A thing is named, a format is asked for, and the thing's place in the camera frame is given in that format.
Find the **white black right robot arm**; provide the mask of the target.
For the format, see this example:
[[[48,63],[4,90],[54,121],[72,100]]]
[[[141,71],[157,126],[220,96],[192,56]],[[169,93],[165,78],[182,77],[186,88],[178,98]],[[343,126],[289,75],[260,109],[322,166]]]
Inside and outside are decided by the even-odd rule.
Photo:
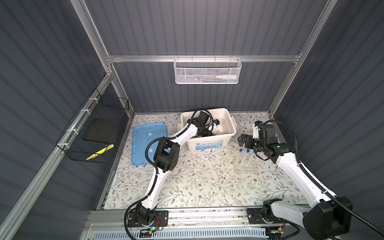
[[[297,150],[280,143],[275,127],[255,122],[252,135],[238,137],[240,147],[267,156],[299,188],[309,207],[300,207],[280,198],[265,200],[260,216],[266,223],[285,220],[304,228],[314,240],[331,239],[350,231],[353,208],[346,197],[338,197],[322,184],[299,160]]]

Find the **blue plastic bin lid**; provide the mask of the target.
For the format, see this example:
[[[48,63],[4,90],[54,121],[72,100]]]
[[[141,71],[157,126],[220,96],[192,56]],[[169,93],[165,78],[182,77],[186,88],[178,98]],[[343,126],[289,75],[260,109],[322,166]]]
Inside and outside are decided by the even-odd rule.
[[[132,141],[132,164],[134,166],[148,164],[145,157],[145,150],[148,144],[154,139],[167,136],[167,127],[164,122],[134,127]]]

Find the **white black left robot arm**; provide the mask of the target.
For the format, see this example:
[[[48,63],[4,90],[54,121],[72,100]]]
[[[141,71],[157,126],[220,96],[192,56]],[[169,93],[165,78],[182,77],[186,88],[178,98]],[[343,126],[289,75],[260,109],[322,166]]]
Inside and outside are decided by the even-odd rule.
[[[139,223],[150,225],[166,178],[178,163],[181,146],[194,137],[213,136],[213,130],[219,125],[220,121],[214,119],[208,110],[198,109],[175,135],[151,141],[145,149],[145,157],[154,167],[154,173],[146,195],[128,207],[127,213],[133,212]]]

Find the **white plastic storage bin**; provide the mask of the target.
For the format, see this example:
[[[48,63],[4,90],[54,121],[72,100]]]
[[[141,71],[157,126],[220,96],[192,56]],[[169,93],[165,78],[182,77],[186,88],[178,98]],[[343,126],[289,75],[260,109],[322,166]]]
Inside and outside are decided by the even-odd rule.
[[[213,136],[197,137],[186,141],[188,150],[191,152],[210,150],[226,147],[231,138],[237,133],[237,124],[230,112],[225,108],[209,109],[214,120],[218,119],[220,124],[213,129]]]

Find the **blue capped test tube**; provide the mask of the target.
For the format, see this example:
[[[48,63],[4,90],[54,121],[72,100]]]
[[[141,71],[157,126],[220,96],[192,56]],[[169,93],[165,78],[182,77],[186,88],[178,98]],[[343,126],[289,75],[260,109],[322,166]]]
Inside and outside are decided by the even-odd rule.
[[[257,173],[257,150],[253,150],[253,154],[252,154],[252,168],[253,168],[253,173],[256,174]]]
[[[240,168],[241,168],[241,165],[242,165],[242,156],[243,156],[243,149],[240,148],[238,153],[237,153],[236,159],[233,162],[233,167],[234,167],[234,171],[235,172],[239,172],[240,171]]]
[[[249,149],[247,149],[246,151],[244,151],[244,157],[241,161],[241,166],[242,167],[246,167],[249,165],[250,163],[250,153],[251,151]]]

